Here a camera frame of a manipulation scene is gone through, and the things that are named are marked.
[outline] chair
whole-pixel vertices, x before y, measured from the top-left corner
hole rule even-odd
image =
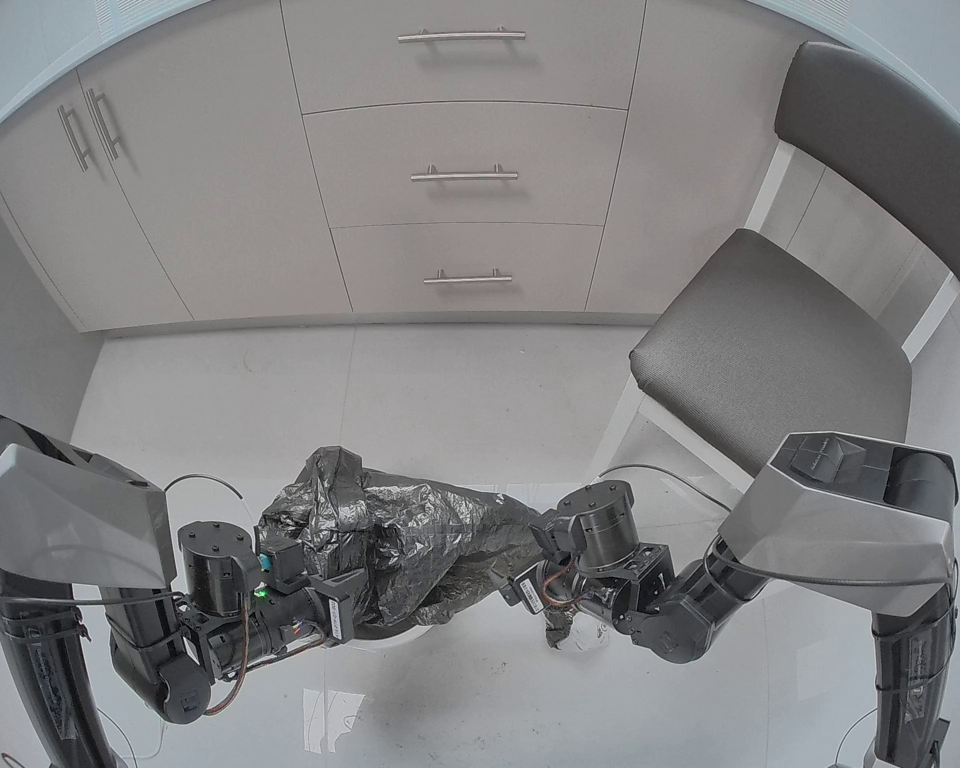
[[[632,375],[588,479],[610,465],[637,412],[742,492],[790,432],[904,440],[910,362],[960,293],[960,124],[876,60],[806,42],[774,130],[780,143],[745,227],[630,353]],[[797,150],[866,193],[949,267],[902,347],[757,233]]]

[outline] drawer handle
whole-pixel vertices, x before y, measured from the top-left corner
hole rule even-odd
[[[97,129],[97,133],[100,134],[100,141],[104,145],[104,150],[107,151],[110,159],[116,160],[120,157],[120,155],[117,154],[117,144],[120,143],[120,136],[113,138],[113,136],[110,135],[109,128],[107,128],[107,121],[104,120],[104,114],[100,111],[100,102],[106,95],[105,93],[101,93],[97,96],[93,92],[93,88],[88,88],[86,91],[86,106],[90,110],[90,117],[93,118],[93,124]]]
[[[73,118],[76,120],[77,112],[72,108],[65,109],[63,108],[63,104],[61,104],[57,107],[57,115],[60,117],[60,123],[66,131],[66,140],[70,142],[70,149],[73,150],[74,157],[77,159],[77,162],[80,163],[80,170],[85,171],[87,169],[86,159],[90,156],[90,148],[87,147],[85,150],[80,148],[77,135],[73,133],[73,126],[70,125],[70,115],[73,115]]]
[[[500,163],[492,171],[466,171],[442,174],[437,166],[430,163],[425,174],[411,174],[410,181],[516,181],[520,178],[517,171],[504,171]]]
[[[420,30],[415,35],[400,35],[397,42],[452,42],[454,40],[525,40],[525,32],[510,32],[497,27],[493,32],[427,32]]]
[[[474,275],[464,277],[447,277],[443,270],[437,270],[436,277],[425,277],[424,285],[449,285],[451,283],[463,282],[513,282],[513,275],[501,275],[498,269],[494,269],[489,275]]]

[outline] chair backrest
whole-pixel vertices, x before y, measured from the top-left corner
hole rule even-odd
[[[800,46],[774,130],[882,205],[960,276],[960,123],[880,62]]]

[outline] gray cushion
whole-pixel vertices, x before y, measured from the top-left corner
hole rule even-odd
[[[910,363],[765,237],[738,229],[630,354],[640,389],[756,475],[790,432],[906,435]]]
[[[960,124],[919,88],[850,48],[805,42],[774,129],[866,192],[960,275]]]

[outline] drawer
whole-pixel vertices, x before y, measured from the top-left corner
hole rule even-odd
[[[435,101],[626,108],[643,0],[283,0],[304,112]],[[448,31],[524,39],[398,43]]]
[[[445,222],[603,224],[626,112],[458,102],[305,118],[332,227]],[[515,180],[411,181],[441,173]]]
[[[602,227],[416,224],[334,229],[354,312],[582,312]],[[423,282],[499,276],[500,282]]]

